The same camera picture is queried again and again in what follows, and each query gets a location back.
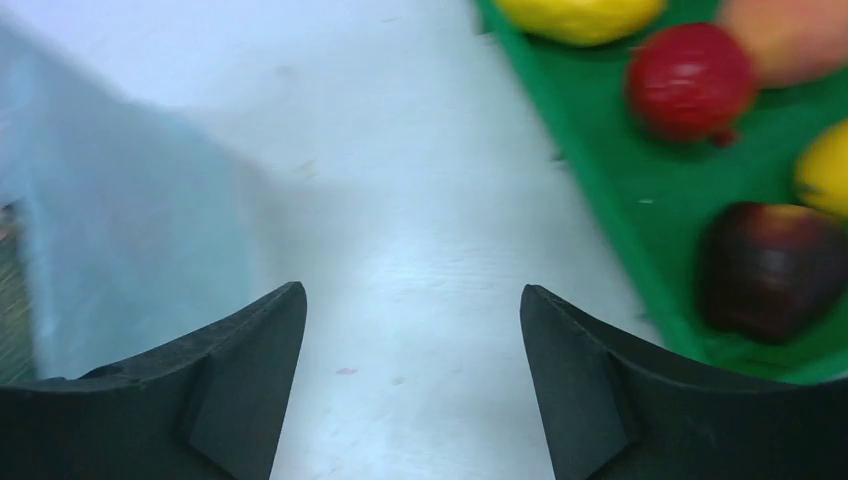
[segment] lemon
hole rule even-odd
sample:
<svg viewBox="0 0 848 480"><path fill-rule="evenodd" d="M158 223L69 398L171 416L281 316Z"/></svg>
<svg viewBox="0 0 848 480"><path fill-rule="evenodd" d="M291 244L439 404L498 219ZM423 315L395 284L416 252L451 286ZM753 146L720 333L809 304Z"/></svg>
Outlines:
<svg viewBox="0 0 848 480"><path fill-rule="evenodd" d="M632 35L665 10L667 0L495 0L521 30L591 47Z"/></svg>
<svg viewBox="0 0 848 480"><path fill-rule="evenodd" d="M807 147L795 170L795 187L805 204L848 218L848 120Z"/></svg>

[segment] white surface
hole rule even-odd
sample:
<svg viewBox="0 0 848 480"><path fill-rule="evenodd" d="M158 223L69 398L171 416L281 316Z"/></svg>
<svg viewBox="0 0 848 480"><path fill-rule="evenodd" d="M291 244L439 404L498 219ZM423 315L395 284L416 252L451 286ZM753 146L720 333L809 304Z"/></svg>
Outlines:
<svg viewBox="0 0 848 480"><path fill-rule="evenodd" d="M245 160L264 289L309 295L273 478L553 478L526 283L656 340L465 2L0 2Z"/></svg>

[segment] pomegranate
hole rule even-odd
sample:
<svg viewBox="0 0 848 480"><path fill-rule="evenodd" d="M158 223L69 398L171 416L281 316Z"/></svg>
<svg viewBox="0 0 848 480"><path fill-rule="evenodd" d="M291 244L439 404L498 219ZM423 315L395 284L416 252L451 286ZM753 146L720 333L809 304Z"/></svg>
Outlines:
<svg viewBox="0 0 848 480"><path fill-rule="evenodd" d="M848 64L846 0L725 0L717 23L754 60L765 88L818 80Z"/></svg>
<svg viewBox="0 0 848 480"><path fill-rule="evenodd" d="M634 50L626 97L636 117L670 141L705 139L727 146L733 124L757 97L753 63L736 41L709 23L662 30Z"/></svg>

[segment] light blue fabric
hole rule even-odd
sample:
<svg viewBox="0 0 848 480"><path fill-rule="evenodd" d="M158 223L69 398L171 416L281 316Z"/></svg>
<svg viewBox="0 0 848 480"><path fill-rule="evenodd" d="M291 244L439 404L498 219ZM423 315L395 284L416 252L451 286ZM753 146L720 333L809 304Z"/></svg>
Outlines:
<svg viewBox="0 0 848 480"><path fill-rule="evenodd" d="M250 300L231 165L9 28L0 198L19 197L39 375L78 377Z"/></svg>

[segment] plastic fruit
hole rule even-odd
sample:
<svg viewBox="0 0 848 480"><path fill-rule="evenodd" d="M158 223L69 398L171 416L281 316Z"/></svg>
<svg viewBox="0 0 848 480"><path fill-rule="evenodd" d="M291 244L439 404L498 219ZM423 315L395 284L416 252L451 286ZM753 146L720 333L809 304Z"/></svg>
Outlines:
<svg viewBox="0 0 848 480"><path fill-rule="evenodd" d="M733 124L757 97L753 65L733 38L691 23L656 33L633 55L625 94L646 128L675 142L733 143Z"/></svg>
<svg viewBox="0 0 848 480"><path fill-rule="evenodd" d="M609 43L648 26L667 0L495 0L519 29L580 47Z"/></svg>
<svg viewBox="0 0 848 480"><path fill-rule="evenodd" d="M763 343L785 343L821 320L848 285L848 236L811 208L733 204L701 247L704 320Z"/></svg>
<svg viewBox="0 0 848 480"><path fill-rule="evenodd" d="M717 22L751 55L764 88L817 80L848 63L846 0L726 0Z"/></svg>
<svg viewBox="0 0 848 480"><path fill-rule="evenodd" d="M795 189L805 204L848 219L848 120L807 147L795 169Z"/></svg>

